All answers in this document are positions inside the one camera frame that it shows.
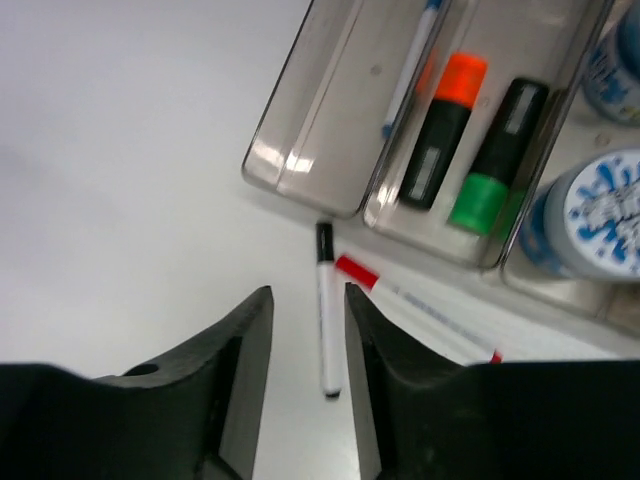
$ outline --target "marker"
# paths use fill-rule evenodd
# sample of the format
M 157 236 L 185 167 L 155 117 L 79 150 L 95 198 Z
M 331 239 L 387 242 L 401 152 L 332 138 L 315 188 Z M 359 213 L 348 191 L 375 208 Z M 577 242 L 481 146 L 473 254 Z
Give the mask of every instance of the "marker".
M 411 77 L 418 66 L 420 54 L 424 49 L 424 45 L 427 43 L 433 24 L 438 16 L 438 9 L 440 8 L 441 3 L 442 0 L 428 0 L 424 7 L 424 11 L 420 17 L 420 23 L 418 23 L 418 30 L 416 31 L 416 35 L 413 37 L 409 53 L 407 53 L 407 58 L 404 61 L 402 71 L 400 72 L 400 78 L 396 84 L 396 89 L 393 91 L 389 110 L 387 111 L 387 115 L 384 117 L 384 126 L 382 127 L 382 136 L 384 138 L 389 138 L 389 135 L 391 134 L 393 122 L 396 119 L 396 115 L 398 115 L 398 110 L 400 110 L 400 104 L 402 104 L 404 94 L 411 83 Z
M 491 232 L 548 95 L 543 83 L 523 77 L 511 82 L 462 184 L 451 224 L 478 235 Z
M 318 304 L 322 353 L 322 390 L 327 399 L 335 400 L 342 390 L 342 344 L 340 298 L 334 267 L 333 226 L 316 224 Z
M 433 205 L 486 72 L 480 57 L 458 52 L 449 58 L 400 185 L 401 203 L 420 210 Z
M 415 295 L 398 285 L 380 280 L 380 275 L 361 263 L 356 262 L 347 255 L 342 255 L 338 258 L 336 268 L 358 282 L 368 292 L 372 294 L 381 293 L 382 296 L 390 301 L 396 303 L 400 302 L 405 306 L 409 306 L 411 309 L 410 311 L 414 313 L 418 312 L 420 318 L 424 318 L 424 316 L 426 316 L 428 320 L 436 320 L 448 330 L 456 333 L 458 337 L 463 338 L 465 341 L 470 342 L 476 347 L 487 352 L 487 356 L 490 358 L 489 363 L 502 363 L 503 355 L 491 342 L 467 330 L 449 316 L 441 313 L 436 308 L 429 305 L 429 303 L 422 300 L 418 295 Z

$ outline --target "red marker cap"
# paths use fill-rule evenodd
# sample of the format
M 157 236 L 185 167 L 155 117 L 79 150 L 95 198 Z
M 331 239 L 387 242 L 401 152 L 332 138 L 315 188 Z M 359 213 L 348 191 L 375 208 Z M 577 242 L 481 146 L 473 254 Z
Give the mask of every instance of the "red marker cap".
M 361 284 L 367 290 L 371 290 L 376 284 L 380 275 L 363 267 L 358 262 L 347 255 L 341 255 L 336 262 L 336 268 L 347 274 L 353 280 Z

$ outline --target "white container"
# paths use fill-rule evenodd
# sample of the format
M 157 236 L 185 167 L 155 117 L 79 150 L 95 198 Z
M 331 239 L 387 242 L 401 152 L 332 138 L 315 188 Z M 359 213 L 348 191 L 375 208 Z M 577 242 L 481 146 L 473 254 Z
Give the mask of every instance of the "white container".
M 640 281 L 640 149 L 602 155 L 543 187 L 519 241 L 548 273 Z

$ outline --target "green cap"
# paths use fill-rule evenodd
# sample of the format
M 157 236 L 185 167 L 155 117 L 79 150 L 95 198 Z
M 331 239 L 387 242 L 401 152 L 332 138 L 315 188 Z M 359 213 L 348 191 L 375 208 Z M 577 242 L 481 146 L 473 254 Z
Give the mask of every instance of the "green cap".
M 462 185 L 449 222 L 479 235 L 488 235 L 508 194 L 507 186 L 496 179 L 471 173 Z

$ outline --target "green highlighter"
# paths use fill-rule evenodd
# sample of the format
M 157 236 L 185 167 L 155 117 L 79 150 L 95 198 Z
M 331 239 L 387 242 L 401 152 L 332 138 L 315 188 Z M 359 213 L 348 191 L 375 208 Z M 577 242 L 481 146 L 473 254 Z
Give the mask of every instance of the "green highlighter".
M 509 195 L 549 88 L 523 77 L 511 82 L 458 194 L 449 223 L 488 235 Z

